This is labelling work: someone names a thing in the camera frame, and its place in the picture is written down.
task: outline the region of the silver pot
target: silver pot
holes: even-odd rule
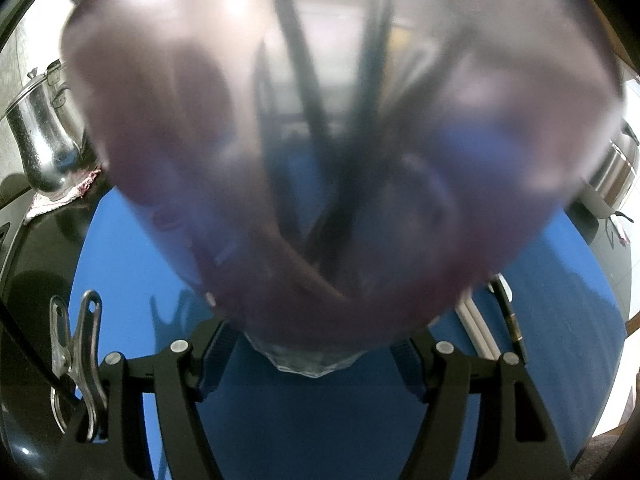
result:
[[[66,86],[65,65],[56,60],[35,75],[5,112],[24,174],[31,187],[51,200],[62,198],[95,167],[84,120]]]
[[[636,134],[623,121],[609,141],[602,163],[580,193],[580,201],[596,218],[615,214],[631,189],[640,164],[639,145]]]

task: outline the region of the metal clip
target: metal clip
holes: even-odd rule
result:
[[[498,272],[498,274],[496,274],[493,277],[493,279],[500,280],[500,282],[502,283],[502,287],[504,288],[504,291],[507,293],[507,299],[509,301],[513,301],[513,292],[511,291],[511,287],[509,286],[507,279],[502,275],[502,273]],[[491,284],[491,281],[487,282],[486,288],[489,289],[490,293],[496,294],[496,292],[494,291],[494,286]]]
[[[98,334],[102,300],[95,290],[82,295],[78,324],[73,337],[70,335],[69,314],[65,302],[53,296],[49,303],[49,329],[51,337],[51,365],[56,377],[68,375],[76,384],[86,405],[89,424],[86,439],[93,440],[99,431],[105,430],[104,421],[107,412],[107,395],[98,375]],[[60,398],[52,388],[50,393],[51,410],[62,433],[66,430],[66,421],[60,409]]]
[[[62,68],[62,63],[60,62],[59,59],[55,60],[53,63],[50,63],[50,65],[47,66],[47,71],[46,71],[47,83],[49,83],[50,86],[53,86],[56,83],[60,82],[61,68]]]

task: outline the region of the kettle handle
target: kettle handle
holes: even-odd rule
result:
[[[69,86],[66,84],[66,82],[62,83],[62,85],[60,85],[60,87],[58,88],[58,91],[51,100],[51,106],[57,109],[64,105],[64,103],[66,103],[66,98],[63,96],[65,90],[69,90]]]
[[[627,215],[625,215],[622,211],[614,211],[613,213],[615,216],[622,216],[622,218],[626,218],[627,220],[629,220],[632,224],[635,223],[633,218],[629,218]]]
[[[633,142],[636,143],[636,146],[640,146],[640,140],[638,140],[638,136],[636,136],[636,133],[631,129],[631,126],[629,126],[629,123],[627,123],[625,120],[622,121],[621,129],[622,133],[624,133],[626,136],[631,137]]]

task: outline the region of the cloth mat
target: cloth mat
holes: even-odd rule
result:
[[[527,369],[571,462],[593,433],[622,352],[625,330],[616,300],[563,212],[503,273],[529,351]],[[117,190],[100,202],[82,248],[69,307],[72,326],[88,288],[100,293],[104,305],[99,360],[114,350],[127,358],[153,354],[210,316]],[[493,295],[479,289],[474,301],[500,350],[509,350]],[[475,355],[453,312],[432,332]],[[466,478],[478,405],[472,396],[454,480]],[[425,407],[405,389],[388,349],[309,379],[277,371],[241,337],[220,387],[199,412],[225,480],[390,480],[402,470]],[[150,394],[145,420],[156,478],[169,478]]]
[[[27,212],[24,215],[23,223],[27,225],[31,220],[36,218],[36,216],[44,215],[44,213],[48,213],[49,211],[58,209],[63,205],[67,205],[73,202],[76,198],[82,198],[89,190],[89,186],[91,186],[99,173],[100,167],[95,168],[89,172],[80,184],[73,186],[62,198],[59,198],[58,200],[51,200],[47,196],[36,193],[33,196],[33,201],[31,202],[29,209],[27,209]]]

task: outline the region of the floor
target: floor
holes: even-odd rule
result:
[[[625,84],[625,119],[640,133],[640,85]],[[610,219],[595,219],[581,204],[571,204],[566,212],[591,247],[615,293],[626,321],[640,312],[640,179],[636,179],[620,211],[635,219],[619,218],[630,241],[620,243]],[[594,434],[601,434],[625,422],[636,402],[636,374],[640,368],[640,331],[626,340],[618,374],[609,401]]]

